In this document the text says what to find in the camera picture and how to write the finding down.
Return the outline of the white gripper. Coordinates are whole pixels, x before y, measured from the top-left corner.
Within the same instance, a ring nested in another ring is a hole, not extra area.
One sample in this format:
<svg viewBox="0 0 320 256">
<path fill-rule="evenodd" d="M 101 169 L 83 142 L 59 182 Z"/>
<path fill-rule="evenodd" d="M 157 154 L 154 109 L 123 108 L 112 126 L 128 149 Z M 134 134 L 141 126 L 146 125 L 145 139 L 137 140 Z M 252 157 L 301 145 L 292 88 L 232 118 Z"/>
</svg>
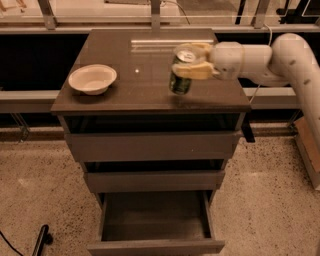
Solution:
<svg viewBox="0 0 320 256">
<path fill-rule="evenodd" d="M 237 42 L 184 43 L 174 49 L 178 55 L 182 51 L 193 52 L 195 56 L 209 55 L 209 62 L 199 64 L 173 64 L 172 72 L 182 78 L 206 80 L 215 77 L 220 80 L 237 79 L 244 62 L 244 48 Z"/>
</svg>

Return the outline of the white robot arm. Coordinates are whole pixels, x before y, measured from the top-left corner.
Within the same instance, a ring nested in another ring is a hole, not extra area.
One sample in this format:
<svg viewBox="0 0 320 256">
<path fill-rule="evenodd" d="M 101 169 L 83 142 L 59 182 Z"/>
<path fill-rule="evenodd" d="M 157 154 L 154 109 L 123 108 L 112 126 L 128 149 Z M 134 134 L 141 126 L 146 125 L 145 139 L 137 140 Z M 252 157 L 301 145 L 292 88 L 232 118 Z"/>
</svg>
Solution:
<svg viewBox="0 0 320 256">
<path fill-rule="evenodd" d="M 268 87 L 290 85 L 320 147 L 320 66 L 304 38 L 285 33 L 270 45 L 185 43 L 174 49 L 174 75 L 192 80 L 246 78 Z"/>
</svg>

